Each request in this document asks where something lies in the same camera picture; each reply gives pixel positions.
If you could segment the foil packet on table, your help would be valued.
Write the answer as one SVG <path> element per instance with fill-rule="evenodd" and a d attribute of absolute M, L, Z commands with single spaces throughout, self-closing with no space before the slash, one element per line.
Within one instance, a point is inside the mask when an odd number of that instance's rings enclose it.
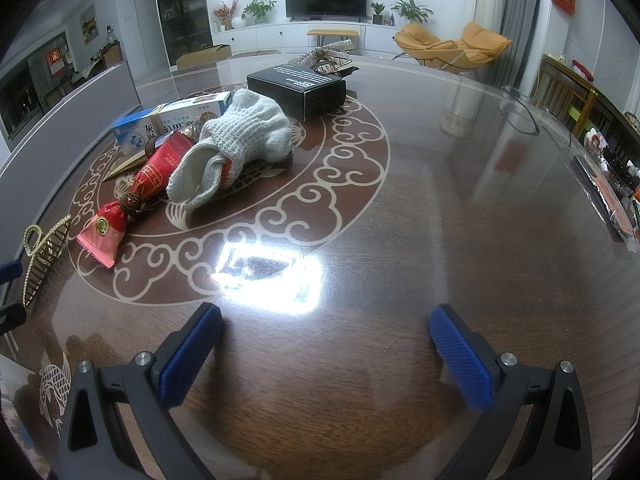
<path fill-rule="evenodd" d="M 598 166 L 588 156 L 574 155 L 570 169 L 608 227 L 613 240 L 623 243 L 630 252 L 638 252 L 639 241 L 634 234 L 634 226 Z"/>

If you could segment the potted green plant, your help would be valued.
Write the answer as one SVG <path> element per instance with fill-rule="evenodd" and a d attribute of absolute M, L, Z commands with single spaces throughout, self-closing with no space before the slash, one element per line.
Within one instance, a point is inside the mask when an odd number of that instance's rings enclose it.
<path fill-rule="evenodd" d="M 256 24 L 267 23 L 268 16 L 276 5 L 276 0 L 252 0 L 244 6 L 242 18 L 251 16 Z"/>
<path fill-rule="evenodd" d="M 394 0 L 390 8 L 407 22 L 427 24 L 434 12 L 427 6 L 421 6 L 414 0 Z"/>

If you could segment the red snack packet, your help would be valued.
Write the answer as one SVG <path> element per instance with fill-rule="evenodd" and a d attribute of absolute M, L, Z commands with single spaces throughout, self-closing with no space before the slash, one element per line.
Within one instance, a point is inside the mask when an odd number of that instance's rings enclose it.
<path fill-rule="evenodd" d="M 136 216 L 150 198 L 166 190 L 170 176 L 192 145 L 191 139 L 180 131 L 168 134 L 158 148 L 153 148 L 124 196 L 103 205 L 78 234 L 79 245 L 111 269 L 129 218 Z"/>

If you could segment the white knit glove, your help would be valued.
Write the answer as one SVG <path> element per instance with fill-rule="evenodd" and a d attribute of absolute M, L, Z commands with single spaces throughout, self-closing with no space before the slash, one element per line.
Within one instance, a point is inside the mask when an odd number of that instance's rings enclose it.
<path fill-rule="evenodd" d="M 168 198 L 194 211 L 232 185 L 249 162 L 282 162 L 292 147 L 292 125 L 280 105 L 240 89 L 228 110 L 201 128 L 198 142 L 169 178 Z"/>

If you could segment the white tv console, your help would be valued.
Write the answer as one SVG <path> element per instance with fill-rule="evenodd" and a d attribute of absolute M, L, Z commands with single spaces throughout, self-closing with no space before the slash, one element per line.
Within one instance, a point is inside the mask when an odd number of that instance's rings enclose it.
<path fill-rule="evenodd" d="M 214 32 L 214 44 L 228 44 L 233 54 L 253 51 L 277 50 L 281 53 L 304 52 L 313 48 L 307 32 L 312 28 L 356 29 L 360 40 L 356 53 L 359 55 L 401 54 L 394 41 L 397 27 L 371 23 L 349 23 L 340 21 L 292 21 L 250 25 L 240 29 Z"/>

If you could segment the wooden dining chair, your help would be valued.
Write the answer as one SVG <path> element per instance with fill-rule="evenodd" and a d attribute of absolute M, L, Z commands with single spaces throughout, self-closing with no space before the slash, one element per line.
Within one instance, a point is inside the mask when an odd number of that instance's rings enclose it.
<path fill-rule="evenodd" d="M 563 63 L 544 54 L 540 60 L 533 99 L 579 138 L 597 101 L 598 92 L 590 82 Z"/>

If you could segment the wooden bench stool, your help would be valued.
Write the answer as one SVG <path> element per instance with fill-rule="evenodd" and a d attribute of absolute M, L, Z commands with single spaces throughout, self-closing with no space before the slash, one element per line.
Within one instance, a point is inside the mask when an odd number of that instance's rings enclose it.
<path fill-rule="evenodd" d="M 314 47 L 345 52 L 356 52 L 360 40 L 360 32 L 356 29 L 312 28 L 307 36 Z"/>

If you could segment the grey white storage bin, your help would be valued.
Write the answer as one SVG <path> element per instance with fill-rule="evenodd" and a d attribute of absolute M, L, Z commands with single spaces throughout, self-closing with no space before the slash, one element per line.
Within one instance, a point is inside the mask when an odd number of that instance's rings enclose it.
<path fill-rule="evenodd" d="M 67 177 L 117 119 L 140 104 L 127 63 L 114 65 L 74 90 L 36 123 L 1 167 L 1 260 L 22 250 Z"/>

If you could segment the small potted plant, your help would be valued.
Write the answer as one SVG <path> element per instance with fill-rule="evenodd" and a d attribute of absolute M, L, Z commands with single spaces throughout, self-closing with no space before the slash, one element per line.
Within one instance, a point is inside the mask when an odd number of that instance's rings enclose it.
<path fill-rule="evenodd" d="M 373 11 L 372 23 L 375 25 L 382 25 L 384 22 L 385 4 L 379 2 L 372 2 L 370 7 Z"/>

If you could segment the potted green plant right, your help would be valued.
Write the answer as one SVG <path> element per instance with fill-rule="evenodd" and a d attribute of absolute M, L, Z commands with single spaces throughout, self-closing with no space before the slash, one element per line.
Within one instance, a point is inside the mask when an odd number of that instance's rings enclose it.
<path fill-rule="evenodd" d="M 390 8 L 407 22 L 427 24 L 434 12 L 427 6 L 421 6 L 414 0 L 394 0 Z"/>

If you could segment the blue white medicine box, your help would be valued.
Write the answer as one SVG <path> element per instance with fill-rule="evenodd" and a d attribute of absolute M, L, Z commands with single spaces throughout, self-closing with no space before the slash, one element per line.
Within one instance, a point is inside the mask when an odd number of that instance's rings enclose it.
<path fill-rule="evenodd" d="M 124 154 L 134 154 L 164 134 L 221 117 L 231 101 L 230 91 L 219 91 L 160 104 L 120 118 L 112 125 L 112 133 Z"/>

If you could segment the brown cardboard box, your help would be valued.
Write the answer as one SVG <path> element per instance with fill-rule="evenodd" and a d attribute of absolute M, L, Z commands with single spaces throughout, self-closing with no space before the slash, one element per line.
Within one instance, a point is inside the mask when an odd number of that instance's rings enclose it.
<path fill-rule="evenodd" d="M 215 44 L 213 47 L 190 52 L 177 58 L 178 70 L 213 64 L 231 58 L 232 51 L 228 44 Z"/>

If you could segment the gold hair claw clip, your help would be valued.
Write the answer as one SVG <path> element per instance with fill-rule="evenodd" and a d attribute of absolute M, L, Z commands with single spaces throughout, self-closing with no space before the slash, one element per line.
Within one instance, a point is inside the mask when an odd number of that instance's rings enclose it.
<path fill-rule="evenodd" d="M 43 231 L 38 224 L 31 224 L 24 232 L 23 246 L 29 258 L 22 292 L 23 306 L 26 309 L 30 308 L 39 289 L 46 281 L 51 266 L 58 261 L 66 246 L 70 220 L 72 217 L 66 214 L 47 231 Z"/>

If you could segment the yellow lounge chair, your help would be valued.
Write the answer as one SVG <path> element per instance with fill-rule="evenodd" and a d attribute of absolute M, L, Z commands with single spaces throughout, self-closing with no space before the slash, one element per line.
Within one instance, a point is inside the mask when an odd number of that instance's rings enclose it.
<path fill-rule="evenodd" d="M 418 23 L 410 23 L 396 32 L 394 41 L 420 65 L 455 74 L 494 62 L 512 44 L 473 22 L 465 25 L 457 40 L 440 40 Z"/>

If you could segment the red flower vase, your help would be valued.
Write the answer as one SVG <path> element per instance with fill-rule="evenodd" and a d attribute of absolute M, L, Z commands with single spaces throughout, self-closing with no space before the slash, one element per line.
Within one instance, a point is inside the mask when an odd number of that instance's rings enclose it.
<path fill-rule="evenodd" d="M 232 0 L 230 4 L 222 2 L 220 6 L 217 6 L 213 10 L 213 14 L 216 16 L 216 19 L 220 21 L 220 26 L 224 27 L 225 30 L 233 28 L 232 20 L 238 10 L 238 5 L 238 0 Z"/>

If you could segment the grey curtain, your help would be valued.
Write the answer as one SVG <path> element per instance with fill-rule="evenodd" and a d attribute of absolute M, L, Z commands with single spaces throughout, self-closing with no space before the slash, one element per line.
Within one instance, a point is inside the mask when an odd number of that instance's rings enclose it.
<path fill-rule="evenodd" d="M 512 41 L 500 56 L 495 83 L 518 88 L 524 77 L 532 45 L 539 0 L 506 0 L 501 33 Z"/>

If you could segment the eyeglasses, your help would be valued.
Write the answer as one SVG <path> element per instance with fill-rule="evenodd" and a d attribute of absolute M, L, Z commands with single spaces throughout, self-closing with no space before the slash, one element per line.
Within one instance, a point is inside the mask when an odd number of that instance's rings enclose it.
<path fill-rule="evenodd" d="M 512 128 L 529 136 L 548 134 L 559 148 L 572 146 L 572 135 L 547 107 L 536 105 L 533 98 L 512 86 L 502 86 L 501 91 L 500 112 Z"/>

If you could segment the dark glass display cabinet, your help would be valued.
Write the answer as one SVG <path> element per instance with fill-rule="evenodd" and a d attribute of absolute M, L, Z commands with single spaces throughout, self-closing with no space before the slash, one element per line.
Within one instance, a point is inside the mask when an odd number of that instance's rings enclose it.
<path fill-rule="evenodd" d="M 156 0 L 170 66 L 185 54 L 212 46 L 206 0 Z"/>

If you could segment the black cardboard box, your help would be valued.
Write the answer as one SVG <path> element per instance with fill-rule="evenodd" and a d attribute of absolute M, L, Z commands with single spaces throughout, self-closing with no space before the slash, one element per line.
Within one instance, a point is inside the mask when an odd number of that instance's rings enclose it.
<path fill-rule="evenodd" d="M 310 68 L 280 64 L 246 76 L 247 88 L 275 100 L 285 115 L 306 122 L 341 108 L 346 81 L 322 75 Z"/>

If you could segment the potted green plant left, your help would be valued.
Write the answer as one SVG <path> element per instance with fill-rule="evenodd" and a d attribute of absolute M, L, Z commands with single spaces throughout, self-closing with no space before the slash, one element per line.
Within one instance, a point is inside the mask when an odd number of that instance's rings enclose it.
<path fill-rule="evenodd" d="M 256 24 L 267 23 L 268 16 L 276 5 L 276 0 L 252 0 L 244 6 L 242 18 L 251 16 Z"/>

